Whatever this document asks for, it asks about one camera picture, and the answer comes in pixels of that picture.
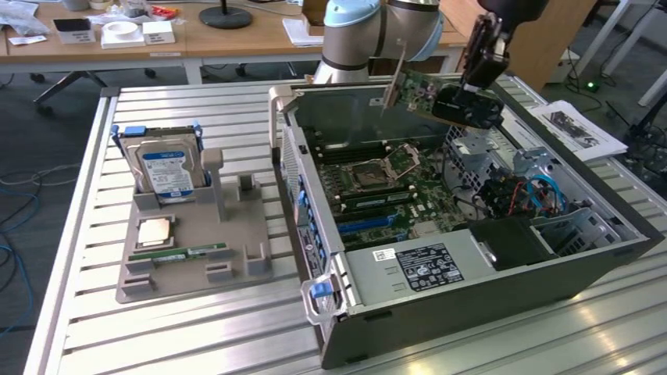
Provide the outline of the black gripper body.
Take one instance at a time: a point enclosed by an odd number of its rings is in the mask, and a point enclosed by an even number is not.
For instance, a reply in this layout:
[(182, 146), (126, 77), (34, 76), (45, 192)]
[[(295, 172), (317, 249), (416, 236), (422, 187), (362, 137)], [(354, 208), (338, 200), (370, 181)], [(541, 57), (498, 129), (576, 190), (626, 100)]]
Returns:
[(514, 34), (522, 23), (541, 18), (549, 0), (478, 0), (478, 3), (502, 20), (502, 32)]

